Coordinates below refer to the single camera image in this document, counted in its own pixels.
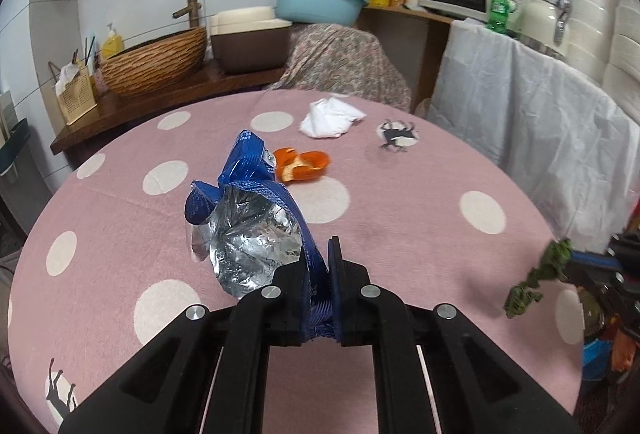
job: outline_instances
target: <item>stacked white bowls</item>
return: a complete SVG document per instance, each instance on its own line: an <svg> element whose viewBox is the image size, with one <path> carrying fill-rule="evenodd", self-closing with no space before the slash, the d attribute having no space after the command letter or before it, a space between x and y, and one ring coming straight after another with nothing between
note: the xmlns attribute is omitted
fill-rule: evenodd
<svg viewBox="0 0 640 434"><path fill-rule="evenodd" d="M640 124L640 1L620 0L602 89Z"/></svg>
<svg viewBox="0 0 640 434"><path fill-rule="evenodd" d="M571 0L566 63L602 84L618 0Z"/></svg>

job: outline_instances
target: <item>round table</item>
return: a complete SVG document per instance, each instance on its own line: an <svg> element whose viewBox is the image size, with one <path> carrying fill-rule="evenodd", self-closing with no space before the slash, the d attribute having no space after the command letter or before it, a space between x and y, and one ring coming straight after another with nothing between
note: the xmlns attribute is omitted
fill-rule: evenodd
<svg viewBox="0 0 640 434"><path fill-rule="evenodd" d="M509 288L551 239L542 216L494 164L445 131L382 104L338 139L298 131L327 94L276 90L206 100L146 122L91 157L29 235L9 307L18 390L56 432L62 417L188 305L233 305L212 265L191 260L184 202L193 179L216 184L239 131L270 150L322 150L326 176L290 185L318 248L332 235L372 283L406 303L456 305L567 410L580 385L582 314L572 287L507 319ZM415 123L404 151L382 149L385 120ZM370 348L319 338L274 348L265 434L377 432Z"/></svg>

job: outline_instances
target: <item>white polka dot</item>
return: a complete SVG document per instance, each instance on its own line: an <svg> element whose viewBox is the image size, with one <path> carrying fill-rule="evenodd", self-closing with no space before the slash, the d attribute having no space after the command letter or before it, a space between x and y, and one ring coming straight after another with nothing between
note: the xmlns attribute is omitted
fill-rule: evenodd
<svg viewBox="0 0 640 434"><path fill-rule="evenodd" d="M181 280L163 280L148 287L133 311L133 329L140 343L145 345L193 304L200 304L200 297Z"/></svg>
<svg viewBox="0 0 640 434"><path fill-rule="evenodd" d="M142 189L149 195L166 194L180 185L188 173L189 167L184 161L167 161L145 176Z"/></svg>
<svg viewBox="0 0 640 434"><path fill-rule="evenodd" d="M47 254L47 273L55 277L60 275L69 266L76 253L78 239L72 231L61 233L49 248Z"/></svg>
<svg viewBox="0 0 640 434"><path fill-rule="evenodd" d="M84 163L82 163L82 165L76 172L76 176L78 176L78 179L84 179L95 174L104 163L106 157L107 156L105 156L104 154L98 153L87 159Z"/></svg>
<svg viewBox="0 0 640 434"><path fill-rule="evenodd" d="M163 117L158 122L158 128L160 130L171 130L176 127L180 127L184 123L187 123L189 118L191 117L191 113L186 110L181 110L180 112L174 112L173 114L169 114Z"/></svg>
<svg viewBox="0 0 640 434"><path fill-rule="evenodd" d="M335 221L347 211L351 201L347 187L326 176L316 181L292 183L287 188L309 224Z"/></svg>
<svg viewBox="0 0 640 434"><path fill-rule="evenodd" d="M382 128L383 125L388 125L388 124L383 123L381 125L378 125L378 127L376 128L376 134L378 134L378 137L380 139L382 139L382 141L386 141L386 138L385 138L385 135L384 135L384 131L385 130L389 130L389 129L388 129L388 127L386 127L386 129L383 129ZM412 124L410 124L410 123L403 123L403 122L400 122L400 121L392 121L391 125L390 125L390 127L392 129L394 129L394 130L401 130L401 129L406 128L406 127L411 128L411 126L412 126ZM418 143L418 138L419 138L418 131L413 129L411 132L412 132L412 134L414 136L413 138L404 138L404 137L396 138L394 140L394 143L396 145L398 145L399 147L410 147L411 145L415 145L416 143Z"/></svg>
<svg viewBox="0 0 640 434"><path fill-rule="evenodd" d="M460 197L460 211L475 229L496 235L502 233L507 218L498 202L482 192L466 192Z"/></svg>
<svg viewBox="0 0 640 434"><path fill-rule="evenodd" d="M293 116L288 112L263 112L251 120L251 128L259 132L276 132L292 123Z"/></svg>
<svg viewBox="0 0 640 434"><path fill-rule="evenodd" d="M575 345L584 338L584 314L578 293L565 289L556 301L556 326L565 343Z"/></svg>
<svg viewBox="0 0 640 434"><path fill-rule="evenodd" d="M76 406L79 405L79 403L78 403L78 398L76 397L76 388L74 387L74 390L71 391L71 386L69 385L69 382L66 380L64 374L61 374L58 380L56 381L56 377L58 376L58 371L64 368L60 367L60 369L57 369L55 363L53 367L54 368L51 369L51 375L50 375L51 380L49 380L49 376L47 376L44 383L44 399L47 402L47 407L49 407L49 412L53 416L53 419L55 420L56 424L60 426L64 418L60 415L59 411L56 409L54 404L47 399L47 397L49 397L49 392L52 392L52 396L50 398L53 398L54 401L57 401L56 397L60 401L62 401L62 403L58 404L58 406L62 405L66 407L66 404L68 402L69 412L73 411L76 408Z"/></svg>

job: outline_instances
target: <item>blue plastic basin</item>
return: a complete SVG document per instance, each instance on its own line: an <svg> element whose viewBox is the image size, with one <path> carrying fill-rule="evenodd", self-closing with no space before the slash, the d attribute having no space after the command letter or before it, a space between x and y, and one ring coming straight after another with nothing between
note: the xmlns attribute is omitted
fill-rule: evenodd
<svg viewBox="0 0 640 434"><path fill-rule="evenodd" d="M306 24L353 26L367 3L367 0L276 0L276 16Z"/></svg>

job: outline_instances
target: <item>floral cloth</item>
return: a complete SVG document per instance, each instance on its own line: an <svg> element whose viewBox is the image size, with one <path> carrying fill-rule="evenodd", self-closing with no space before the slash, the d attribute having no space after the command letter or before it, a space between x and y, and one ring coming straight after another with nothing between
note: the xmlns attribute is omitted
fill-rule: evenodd
<svg viewBox="0 0 640 434"><path fill-rule="evenodd" d="M337 24L294 26L287 70L270 88L348 94L405 112L412 98L374 35Z"/></svg>

